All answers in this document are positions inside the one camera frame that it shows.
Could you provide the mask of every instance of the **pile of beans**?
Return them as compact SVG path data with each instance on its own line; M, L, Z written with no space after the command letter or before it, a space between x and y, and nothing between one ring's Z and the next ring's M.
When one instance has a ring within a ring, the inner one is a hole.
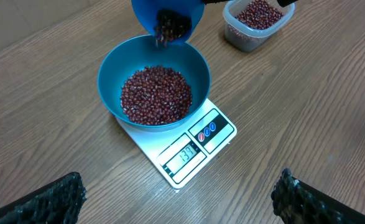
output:
M190 85L180 72L161 65L136 71L124 82L120 106L130 121L163 125L184 118L192 105Z
M155 37L165 46L167 42L183 36L192 28L192 20L189 17L168 9L157 12L157 22L157 26L154 27Z
M235 18L250 28L264 30L274 25L283 15L282 12L272 7L265 0L254 0ZM268 37L249 37L231 25L226 26L226 38L244 51L254 50L268 39Z

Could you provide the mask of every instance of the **blue button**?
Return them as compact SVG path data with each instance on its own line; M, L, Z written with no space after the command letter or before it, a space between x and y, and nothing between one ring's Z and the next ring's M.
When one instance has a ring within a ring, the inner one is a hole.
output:
M215 123L214 122L210 123L210 130L215 131Z
M205 128L205 136L209 136L210 135L210 129L209 128Z

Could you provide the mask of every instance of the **scale display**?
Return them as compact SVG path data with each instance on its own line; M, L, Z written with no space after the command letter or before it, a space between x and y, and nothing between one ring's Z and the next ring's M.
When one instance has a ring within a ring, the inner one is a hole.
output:
M195 157L195 155L197 155L196 150L191 145L187 145L176 156L174 156L174 158L172 158L166 166L171 172L176 174L185 164Z
M209 99L189 120L165 131L150 132L118 121L175 189L190 181L237 133Z

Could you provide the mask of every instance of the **blue container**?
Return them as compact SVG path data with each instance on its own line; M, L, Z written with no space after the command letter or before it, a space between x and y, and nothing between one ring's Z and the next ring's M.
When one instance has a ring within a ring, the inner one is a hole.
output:
M130 122L120 107L121 87L137 70L145 66L163 65L181 72L192 90L192 105L183 119L171 124L145 126ZM103 60L98 74L98 91L105 106L122 121L146 131L166 131L183 124L205 102L210 92L210 68L194 46L169 45L156 47L155 38L143 35L115 47Z
M200 0L132 0L131 4L138 21L153 36L154 27L157 25L157 12L161 9L173 10L192 19L192 28L185 35L169 43L171 45L183 45L189 39L205 10L205 5Z

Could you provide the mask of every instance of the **teal bowl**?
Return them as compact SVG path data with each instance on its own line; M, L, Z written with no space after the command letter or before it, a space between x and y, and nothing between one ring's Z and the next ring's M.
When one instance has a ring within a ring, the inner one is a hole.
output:
M181 72L192 90L192 105L183 119L170 124L147 126L129 121L120 107L121 87L137 70L145 66L163 65ZM105 106L119 120L145 131L166 131L188 120L205 102L210 93L210 68L194 46L156 46L155 38L143 35L131 38L115 47L105 57L98 74L98 91Z

